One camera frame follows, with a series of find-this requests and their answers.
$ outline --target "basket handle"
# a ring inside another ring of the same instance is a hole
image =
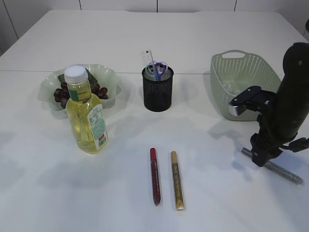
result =
[[[229,53],[241,53],[241,54],[244,54],[245,56],[249,55],[249,53],[247,52],[244,52],[244,51],[240,51],[240,50],[229,50],[229,51],[226,51],[226,52],[223,52],[221,54],[219,54],[221,56],[221,58],[223,59],[231,59],[231,58],[224,58],[223,55],[225,54],[229,54]]]

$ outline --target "gold paint pen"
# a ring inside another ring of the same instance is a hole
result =
[[[180,174],[179,174],[176,151],[172,151],[171,156],[172,156],[172,173],[173,173],[173,180],[174,180],[176,210],[184,210],[183,192],[182,192],[182,185],[180,181]]]

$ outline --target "green label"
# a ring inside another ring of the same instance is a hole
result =
[[[73,101],[79,102],[78,93],[76,90],[69,89],[69,94]]]
[[[92,135],[95,140],[97,150],[99,150],[108,140],[106,126],[103,117],[102,104],[96,105],[88,114],[88,121]]]

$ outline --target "plastic basket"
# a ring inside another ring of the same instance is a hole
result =
[[[241,58],[224,58],[228,53],[241,53]],[[258,112],[245,111],[240,116],[230,114],[229,102],[250,86],[277,92],[281,81],[271,66],[260,56],[230,50],[211,59],[211,90],[223,117],[233,121],[255,121]]]

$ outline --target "scissors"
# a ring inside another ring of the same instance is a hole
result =
[[[155,78],[157,81],[161,81],[161,76],[163,76],[168,69],[168,65],[163,62],[150,63],[146,66],[145,71],[147,75]]]

